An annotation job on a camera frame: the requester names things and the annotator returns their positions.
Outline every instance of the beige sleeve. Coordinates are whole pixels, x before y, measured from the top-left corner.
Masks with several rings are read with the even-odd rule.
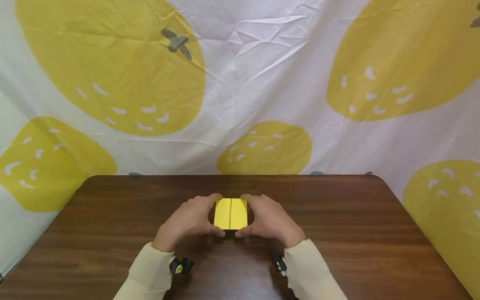
[[[114,300],[162,300],[172,283],[168,266],[173,259],[173,253],[160,252],[152,248],[152,243],[146,244]]]
[[[311,240],[285,249],[288,287],[300,300],[347,300]]]

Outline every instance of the right hand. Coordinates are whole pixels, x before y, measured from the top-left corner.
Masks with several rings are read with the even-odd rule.
[[[277,239],[283,243],[285,248],[294,247],[307,239],[303,230],[292,220],[280,203],[265,195],[244,194],[240,197],[247,200],[255,219],[252,224],[235,232],[237,238],[256,235],[267,239]]]

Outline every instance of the fabric backdrop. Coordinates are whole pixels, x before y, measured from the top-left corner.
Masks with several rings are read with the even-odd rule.
[[[0,273],[93,175],[371,171],[480,299],[479,76],[479,0],[1,0]]]

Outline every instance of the sleeve cuff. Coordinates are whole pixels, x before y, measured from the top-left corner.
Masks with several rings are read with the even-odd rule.
[[[285,249],[285,260],[287,268],[289,262],[290,264],[295,262],[299,268],[315,265],[317,272],[330,273],[327,263],[311,240],[303,240],[297,246]]]
[[[149,289],[170,289],[172,274],[169,265],[174,253],[161,252],[146,244],[130,267],[128,277]]]

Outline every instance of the gray stem print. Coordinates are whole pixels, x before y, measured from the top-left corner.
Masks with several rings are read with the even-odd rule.
[[[188,51],[187,46],[185,44],[188,42],[188,37],[186,36],[177,36],[173,31],[167,28],[162,29],[162,35],[170,40],[170,45],[168,46],[168,50],[170,52],[175,52],[180,50],[180,52],[185,55],[186,58],[192,60],[192,55],[190,51]]]

